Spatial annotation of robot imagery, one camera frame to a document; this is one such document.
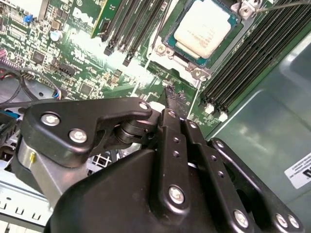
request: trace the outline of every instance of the expansion slot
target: expansion slot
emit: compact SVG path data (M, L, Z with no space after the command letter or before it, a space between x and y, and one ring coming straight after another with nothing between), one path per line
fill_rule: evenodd
M282 0L278 4L289 2ZM311 22L310 13L311 6L268 13L201 94L201 103L212 103L220 111L228 111L230 105Z
M114 16L113 20L110 22L105 22L103 24L103 27L101 29L101 38L102 38L103 42L106 41L110 37L110 34L113 31L113 29L115 28L116 23L118 22L118 20L121 16L121 13L122 13L122 11L123 11L123 9L127 3L128 3L128 0L122 0L118 9L117 9L116 15Z
M135 42L133 43L133 45L131 46L125 61L123 62L123 64L125 66L128 66L132 60L132 58L134 57L137 49L139 48L142 40L144 39L145 35L147 34L150 26L152 25L156 15L158 14L158 12L161 9L161 6L163 5L163 3L165 2L165 0L158 0L154 10L152 11L150 17L148 18L147 22L144 24L143 29L141 30L139 36L135 39Z
M118 28L118 30L113 35L113 38L109 41L107 48L105 49L105 54L110 56L113 53L115 46L120 42L120 39L124 33L126 26L128 25L131 17L139 6L140 0L132 0L130 6L127 8L126 14Z
M151 4L150 0L145 0L143 6L139 9L139 13L137 18L135 19L132 27L129 30L129 33L127 34L126 38L124 38L122 40L122 43L120 43L119 48L121 50L127 50L128 46L130 45L133 36L135 34L135 32L137 31L139 24L142 22L142 19L146 13L146 11L148 10L148 6Z

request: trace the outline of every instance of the cable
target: cable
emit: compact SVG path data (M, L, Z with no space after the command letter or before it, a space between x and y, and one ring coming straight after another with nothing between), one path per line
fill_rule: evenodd
M291 3L279 5L279 6L262 8L262 9L256 10L255 12L256 13L263 13L263 12L267 12L267 11L274 11L274 10L278 10L278 9L282 9L282 8L286 8L286 7L299 6L299 5L311 5L311 0L301 0L301 1L296 1L296 2L291 2Z
M163 18L161 19L161 22L160 22L160 25L159 25L159 29L157 30L156 35L155 35L154 42L153 42L152 45L151 45L151 48L152 48L152 49L155 48L157 37L159 36L159 34L160 34L160 32L161 32L161 30L162 30L162 28L163 28L163 26L164 26L165 19L166 19L167 14L169 13L169 9L170 9L170 7L171 7L172 2L173 2L173 0L169 0L168 5L166 6L166 9L165 9Z
M45 79L46 81L48 81L57 91L60 92L60 89L44 74L41 74L40 72L33 70L33 69L29 69L29 68L16 68L15 70L18 71L24 71L24 72L32 72L38 76L40 76L41 78Z
M0 103L0 109L7 109L7 108L28 108L36 104L40 103L54 103L58 101L72 101L72 100L58 100L58 99L44 99L44 100L36 100L36 101L26 101L26 102L15 102L15 103Z
M13 95L12 95L8 100L6 100L6 101L0 103L0 106L1 106L2 104L6 104L6 103L9 103L9 102L11 102L12 100L14 100L14 99L19 95L19 93L20 93L20 91L21 91L21 89L22 89L22 87L21 87L21 85L20 85L20 82L21 82L21 79L20 79L20 78L22 78L22 76L19 76L17 72L15 73L15 72L12 72L12 71L5 71L5 72L3 72L3 73L1 73L1 74L3 75L3 77L5 77L5 76L8 75L9 73L13 73L14 75L17 75L17 76L19 77L19 85L18 85L17 89L15 90L15 92L13 93Z

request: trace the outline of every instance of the blue connector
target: blue connector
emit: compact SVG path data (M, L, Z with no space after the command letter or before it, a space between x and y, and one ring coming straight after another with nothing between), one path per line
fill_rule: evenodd
M24 23L31 23L34 20L33 15L24 16Z

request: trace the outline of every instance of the hex bolt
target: hex bolt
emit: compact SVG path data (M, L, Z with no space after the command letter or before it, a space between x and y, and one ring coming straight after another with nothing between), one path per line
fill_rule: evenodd
M54 114L44 114L41 117L41 121L43 124L48 126L56 126L60 123L60 119Z
M77 129L70 131L69 138L76 143L84 143L87 140L87 135L83 130Z
M176 186L171 186L169 189L169 195L173 202L176 204L182 204L185 201L185 196L180 188Z
M248 227L247 218L245 217L245 215L240 210L234 211L234 217L240 226L242 226L244 228Z
M293 216L288 215L288 219L294 227L299 228L299 223Z
M288 227L287 222L282 215L276 214L276 219L282 227L284 227L284 228Z

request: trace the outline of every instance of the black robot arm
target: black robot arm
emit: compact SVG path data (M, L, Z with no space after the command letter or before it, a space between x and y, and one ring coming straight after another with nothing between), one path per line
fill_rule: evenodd
M89 157L142 149L87 176ZM38 104L13 169L54 207L45 232L304 232L293 212L220 139L139 98Z

